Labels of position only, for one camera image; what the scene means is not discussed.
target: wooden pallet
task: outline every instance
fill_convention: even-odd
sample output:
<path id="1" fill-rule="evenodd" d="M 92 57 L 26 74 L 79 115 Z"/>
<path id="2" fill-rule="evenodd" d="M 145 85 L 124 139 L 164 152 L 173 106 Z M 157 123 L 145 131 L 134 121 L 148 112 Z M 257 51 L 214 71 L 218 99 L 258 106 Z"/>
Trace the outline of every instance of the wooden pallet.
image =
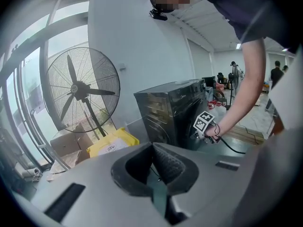
<path id="1" fill-rule="evenodd" d="M 265 141 L 263 134 L 259 131 L 246 129 L 241 126 L 234 126 L 226 135 L 238 140 L 242 140 L 252 145 L 262 145 Z"/>

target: fan blade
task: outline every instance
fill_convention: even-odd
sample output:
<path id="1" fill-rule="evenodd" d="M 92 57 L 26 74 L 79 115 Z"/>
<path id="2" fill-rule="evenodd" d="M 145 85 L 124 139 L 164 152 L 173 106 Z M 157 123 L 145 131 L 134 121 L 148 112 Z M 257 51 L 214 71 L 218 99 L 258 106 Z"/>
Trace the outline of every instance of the fan blade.
<path id="1" fill-rule="evenodd" d="M 70 76 L 71 76 L 71 81 L 75 84 L 77 82 L 77 76 L 70 55 L 67 55 L 67 64 L 68 64 L 68 71 L 70 72 Z"/>
<path id="2" fill-rule="evenodd" d="M 64 119 L 66 112 L 67 112 L 68 108 L 70 107 L 73 98 L 74 98 L 74 94 L 70 95 L 70 97 L 67 99 L 67 101 L 62 109 L 61 118 L 60 118 L 61 121 Z"/>
<path id="3" fill-rule="evenodd" d="M 86 90 L 86 93 L 89 94 L 94 94 L 94 95 L 114 95 L 114 92 L 111 91 L 106 91 L 106 90 L 101 90 L 101 89 L 93 89 L 89 88 Z"/>

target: white floor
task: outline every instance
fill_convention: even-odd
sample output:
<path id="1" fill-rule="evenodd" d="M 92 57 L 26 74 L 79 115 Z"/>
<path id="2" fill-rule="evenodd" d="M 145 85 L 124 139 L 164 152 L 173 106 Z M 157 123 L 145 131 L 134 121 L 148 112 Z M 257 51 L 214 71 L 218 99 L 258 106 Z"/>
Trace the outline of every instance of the white floor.
<path id="1" fill-rule="evenodd" d="M 224 95 L 225 98 L 228 99 L 229 104 L 231 91 L 225 90 Z M 270 108 L 269 112 L 265 112 L 265 107 L 268 102 L 267 93 L 262 93 L 259 98 L 261 100 L 260 106 L 254 106 L 252 110 L 243 119 L 241 119 L 239 123 L 237 123 L 237 125 L 244 126 L 247 129 L 259 131 L 263 134 L 264 138 L 267 139 L 272 128 L 274 127 L 274 123 L 272 122 L 273 109 Z"/>

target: person's hand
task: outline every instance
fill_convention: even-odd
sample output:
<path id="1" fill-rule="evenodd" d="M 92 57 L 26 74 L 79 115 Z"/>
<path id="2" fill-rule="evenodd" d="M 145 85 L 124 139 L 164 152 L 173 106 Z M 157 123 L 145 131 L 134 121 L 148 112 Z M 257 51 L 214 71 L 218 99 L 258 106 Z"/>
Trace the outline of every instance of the person's hand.
<path id="1" fill-rule="evenodd" d="M 217 133 L 215 132 L 216 127 L 215 126 L 211 126 L 208 129 L 205 130 L 204 135 L 205 136 L 210 136 L 212 138 L 214 138 L 215 140 L 218 139 L 218 137 L 216 136 Z"/>

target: fan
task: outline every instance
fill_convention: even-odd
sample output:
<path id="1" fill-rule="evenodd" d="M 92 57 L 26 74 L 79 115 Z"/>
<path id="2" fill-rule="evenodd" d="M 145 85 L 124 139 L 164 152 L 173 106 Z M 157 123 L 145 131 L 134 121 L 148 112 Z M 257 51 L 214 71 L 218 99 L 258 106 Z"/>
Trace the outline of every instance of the fan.
<path id="1" fill-rule="evenodd" d="M 99 129 L 111 117 L 119 100 L 120 81 L 113 63 L 103 53 L 86 47 L 59 55 L 47 70 L 52 102 L 66 130 Z"/>

